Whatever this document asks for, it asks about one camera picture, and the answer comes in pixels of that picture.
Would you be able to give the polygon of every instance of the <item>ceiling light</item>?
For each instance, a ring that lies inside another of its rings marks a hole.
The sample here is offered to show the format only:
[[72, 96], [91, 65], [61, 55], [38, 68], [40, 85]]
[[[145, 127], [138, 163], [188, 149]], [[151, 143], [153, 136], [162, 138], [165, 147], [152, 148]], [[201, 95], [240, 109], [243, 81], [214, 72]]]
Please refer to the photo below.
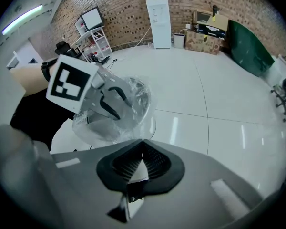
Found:
[[245, 141], [245, 129], [244, 126], [242, 125], [242, 138], [243, 138], [243, 149], [246, 148], [246, 141]]
[[25, 18], [29, 17], [31, 14], [39, 11], [42, 9], [42, 5], [27, 11], [25, 14], [21, 15], [20, 17], [18, 17], [17, 19], [15, 19], [11, 24], [9, 24], [3, 31], [2, 34], [5, 35], [6, 33], [8, 33], [13, 27], [15, 27], [18, 23], [20, 23], [22, 20], [24, 20]]
[[171, 140], [170, 140], [170, 144], [172, 144], [172, 145], [175, 144], [175, 140], [176, 140], [178, 120], [179, 119], [177, 117], [174, 117], [173, 125], [172, 125]]

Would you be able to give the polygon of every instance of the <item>brown box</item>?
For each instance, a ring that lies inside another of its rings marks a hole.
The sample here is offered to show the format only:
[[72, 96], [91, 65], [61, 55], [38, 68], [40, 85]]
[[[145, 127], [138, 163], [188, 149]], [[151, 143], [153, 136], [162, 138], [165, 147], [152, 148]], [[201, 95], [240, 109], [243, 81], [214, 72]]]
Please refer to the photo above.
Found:
[[207, 23], [208, 20], [212, 17], [212, 11], [206, 10], [194, 10], [193, 11], [193, 24], [197, 23]]
[[185, 35], [185, 49], [198, 52], [206, 52], [217, 55], [219, 52], [221, 39], [213, 36], [206, 36], [198, 34], [194, 31], [186, 31]]

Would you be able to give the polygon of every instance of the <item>clear plastic bag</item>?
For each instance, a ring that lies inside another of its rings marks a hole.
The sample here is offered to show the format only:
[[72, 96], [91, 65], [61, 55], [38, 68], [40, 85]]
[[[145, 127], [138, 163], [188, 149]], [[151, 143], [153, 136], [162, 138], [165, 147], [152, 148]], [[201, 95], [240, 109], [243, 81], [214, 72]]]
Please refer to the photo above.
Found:
[[155, 133], [153, 114], [156, 99], [150, 88], [137, 77], [127, 77], [124, 80], [131, 88], [131, 101], [134, 104], [132, 108], [125, 108], [120, 120], [112, 120], [92, 110], [74, 116], [73, 131], [94, 148], [132, 139], [151, 139]]

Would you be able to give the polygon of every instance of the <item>glossy floor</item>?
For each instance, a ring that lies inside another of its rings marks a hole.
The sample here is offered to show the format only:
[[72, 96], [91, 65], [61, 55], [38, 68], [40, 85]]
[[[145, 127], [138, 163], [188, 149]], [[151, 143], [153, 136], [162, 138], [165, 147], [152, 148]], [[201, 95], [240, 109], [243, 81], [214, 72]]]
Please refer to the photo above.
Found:
[[[139, 46], [114, 52], [109, 64], [113, 59], [118, 59], [114, 74], [141, 77], [157, 98], [153, 140], [215, 158], [264, 197], [280, 188], [286, 175], [286, 122], [265, 82], [221, 52]], [[71, 124], [64, 123], [55, 135], [52, 153], [90, 148]]]

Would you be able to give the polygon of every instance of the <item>white panel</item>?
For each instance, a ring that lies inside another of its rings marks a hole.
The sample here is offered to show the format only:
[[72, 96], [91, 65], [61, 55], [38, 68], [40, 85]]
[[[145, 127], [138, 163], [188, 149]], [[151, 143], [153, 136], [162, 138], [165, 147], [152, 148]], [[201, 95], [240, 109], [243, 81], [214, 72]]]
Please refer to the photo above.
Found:
[[220, 179], [211, 182], [211, 187], [220, 198], [226, 210], [233, 217], [233, 219], [240, 219], [249, 213], [250, 209], [242, 201], [242, 199], [225, 183]]
[[88, 13], [82, 15], [82, 18], [85, 21], [88, 29], [91, 29], [94, 26], [102, 23], [102, 19], [99, 15], [99, 12], [97, 11], [97, 9], [93, 9], [93, 10], [89, 11]]
[[73, 165], [76, 165], [79, 163], [80, 163], [80, 160], [78, 158], [73, 158], [70, 160], [58, 162], [58, 163], [56, 163], [56, 166], [58, 169], [60, 169], [60, 168], [68, 167], [68, 166], [73, 166]]

